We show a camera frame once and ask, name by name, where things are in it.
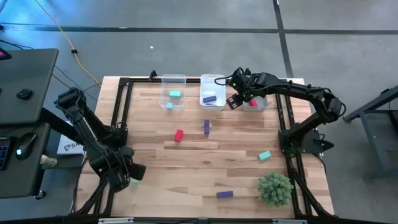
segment wooden tabletop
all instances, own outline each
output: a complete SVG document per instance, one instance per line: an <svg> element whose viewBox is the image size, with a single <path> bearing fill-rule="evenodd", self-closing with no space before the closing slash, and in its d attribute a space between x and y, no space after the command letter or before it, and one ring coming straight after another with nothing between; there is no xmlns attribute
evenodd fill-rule
<svg viewBox="0 0 398 224"><path fill-rule="evenodd" d="M95 114L110 124L120 77L104 77ZM302 79L293 79L303 83ZM202 111L200 84L187 83L185 109L165 111L159 104L160 83L135 83L127 119L127 145L136 154L134 162L147 166L140 184L114 195L112 216L129 217L218 217L292 218L292 202L273 208L259 200L259 177L275 170L287 175L280 152L277 131L279 119L275 96L267 96L269 107L263 113L243 112L242 107L223 111ZM227 87L227 97L234 90ZM296 122L311 115L307 101L291 98ZM119 119L123 111L121 102ZM203 134L204 120L210 120L210 134ZM174 141L177 129L184 135ZM270 151L272 157L259 161L257 155ZM314 196L333 213L322 163L303 154L307 184ZM77 207L90 197L99 178L89 165L83 169L78 186ZM233 190L233 198L217 199L216 193ZM300 208L303 198L298 188Z"/></svg>

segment yellow cable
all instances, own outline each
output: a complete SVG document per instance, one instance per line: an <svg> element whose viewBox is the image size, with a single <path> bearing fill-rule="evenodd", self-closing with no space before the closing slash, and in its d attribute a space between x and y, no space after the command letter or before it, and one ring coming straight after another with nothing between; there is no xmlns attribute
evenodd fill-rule
<svg viewBox="0 0 398 224"><path fill-rule="evenodd" d="M68 40L69 45L72 48L72 50L76 50L75 47L73 46L72 42L70 41L69 37L67 36L67 34L62 30L62 28L57 24L57 22L55 22L55 20L50 16L50 14L44 9L44 7L37 0L35 0L35 2L43 9L43 11L49 16L49 18L54 22L54 24L57 25L58 29L60 29L61 33ZM89 75L99 86L101 86L101 84L98 82L98 80L81 65L79 57L77 56L77 53L73 53L73 54L75 55L76 61L79 64L80 68L83 71L85 71L85 73L87 73L87 75Z"/></svg>

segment red block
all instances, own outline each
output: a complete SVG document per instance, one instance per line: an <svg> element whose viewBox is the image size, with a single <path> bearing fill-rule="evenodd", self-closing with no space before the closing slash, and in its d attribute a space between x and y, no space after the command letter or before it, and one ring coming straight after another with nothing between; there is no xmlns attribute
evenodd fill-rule
<svg viewBox="0 0 398 224"><path fill-rule="evenodd" d="M178 129L177 133L175 133L174 141L180 142L183 134L184 132Z"/></svg>
<svg viewBox="0 0 398 224"><path fill-rule="evenodd" d="M257 102L254 100L254 99L251 99L250 101L249 101L249 104L250 104L250 106L252 106L252 107L254 107L254 108L257 108L259 105L257 105Z"/></svg>

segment purple block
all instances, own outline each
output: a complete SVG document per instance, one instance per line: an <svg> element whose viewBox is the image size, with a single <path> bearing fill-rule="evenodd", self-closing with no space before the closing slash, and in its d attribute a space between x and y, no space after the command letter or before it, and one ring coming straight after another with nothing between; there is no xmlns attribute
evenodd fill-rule
<svg viewBox="0 0 398 224"><path fill-rule="evenodd" d="M216 101L216 100L217 100L216 96L209 96L209 97L204 97L203 102L208 103L208 102L212 102L212 101Z"/></svg>
<svg viewBox="0 0 398 224"><path fill-rule="evenodd" d="M217 198L228 198L234 197L234 192L231 190L229 192L217 192Z"/></svg>
<svg viewBox="0 0 398 224"><path fill-rule="evenodd" d="M205 134L210 133L210 121L205 120Z"/></svg>

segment computer mouse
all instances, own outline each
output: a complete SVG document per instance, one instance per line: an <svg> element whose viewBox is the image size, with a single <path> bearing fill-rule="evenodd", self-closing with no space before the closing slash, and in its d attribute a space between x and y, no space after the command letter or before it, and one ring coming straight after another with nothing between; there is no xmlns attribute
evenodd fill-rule
<svg viewBox="0 0 398 224"><path fill-rule="evenodd" d="M33 91L30 89L23 89L19 93L17 93L17 98L21 100L29 100L33 95Z"/></svg>
<svg viewBox="0 0 398 224"><path fill-rule="evenodd" d="M35 133L25 133L19 138L17 145L16 156L17 159L26 159L33 151L33 145L36 141L37 135Z"/></svg>

